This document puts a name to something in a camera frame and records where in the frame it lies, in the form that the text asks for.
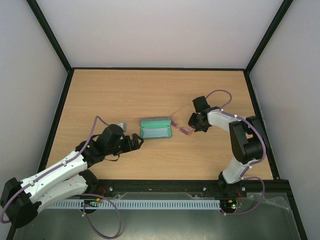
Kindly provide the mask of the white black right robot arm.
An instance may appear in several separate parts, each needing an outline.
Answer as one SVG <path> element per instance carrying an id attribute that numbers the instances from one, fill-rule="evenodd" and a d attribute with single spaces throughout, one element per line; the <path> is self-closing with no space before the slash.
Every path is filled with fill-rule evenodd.
<path id="1" fill-rule="evenodd" d="M 268 144 L 261 122 L 257 116 L 243 117 L 217 106 L 211 107 L 204 96 L 195 98 L 192 103 L 195 112 L 188 125 L 195 132 L 205 133 L 210 127 L 218 127 L 229 133 L 232 159 L 220 172 L 216 190 L 221 196 L 231 196 L 241 188 L 245 173 L 267 155 Z"/>

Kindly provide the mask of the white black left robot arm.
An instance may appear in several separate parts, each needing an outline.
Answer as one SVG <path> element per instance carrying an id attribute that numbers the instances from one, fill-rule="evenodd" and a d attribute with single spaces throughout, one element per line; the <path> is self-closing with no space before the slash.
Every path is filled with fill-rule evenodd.
<path id="1" fill-rule="evenodd" d="M 47 207 L 81 194 L 93 193 L 98 185 L 90 167 L 112 155 L 140 149 L 144 140 L 138 134 L 126 135 L 126 124 L 111 124 L 101 134 L 90 134 L 66 157 L 45 170 L 18 181 L 9 179 L 0 197 L 1 223 L 16 229 L 29 224 Z"/>

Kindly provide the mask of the grey-green glasses case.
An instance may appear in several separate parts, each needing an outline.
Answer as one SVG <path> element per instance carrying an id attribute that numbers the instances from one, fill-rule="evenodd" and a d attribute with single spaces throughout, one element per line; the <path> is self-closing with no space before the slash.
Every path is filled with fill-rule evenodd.
<path id="1" fill-rule="evenodd" d="M 170 117 L 151 117 L 140 120 L 140 136 L 146 139 L 167 139 L 172 137 Z"/>

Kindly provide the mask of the pink sunglasses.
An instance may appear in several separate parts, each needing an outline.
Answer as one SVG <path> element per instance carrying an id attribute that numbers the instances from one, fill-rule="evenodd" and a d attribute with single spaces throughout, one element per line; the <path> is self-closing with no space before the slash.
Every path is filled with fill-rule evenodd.
<path id="1" fill-rule="evenodd" d="M 190 137 L 193 129 L 189 127 L 188 121 L 192 113 L 191 104 L 184 104 L 178 110 L 174 111 L 171 115 L 171 127 L 177 129 L 184 136 Z"/>

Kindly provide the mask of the light blue cleaning cloth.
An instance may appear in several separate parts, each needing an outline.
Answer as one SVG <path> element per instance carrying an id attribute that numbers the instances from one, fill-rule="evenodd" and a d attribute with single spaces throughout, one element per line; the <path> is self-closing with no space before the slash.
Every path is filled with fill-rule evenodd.
<path id="1" fill-rule="evenodd" d="M 156 139 L 156 138 L 166 138 L 168 136 L 167 128 L 144 128 L 143 138 L 144 139 Z"/>

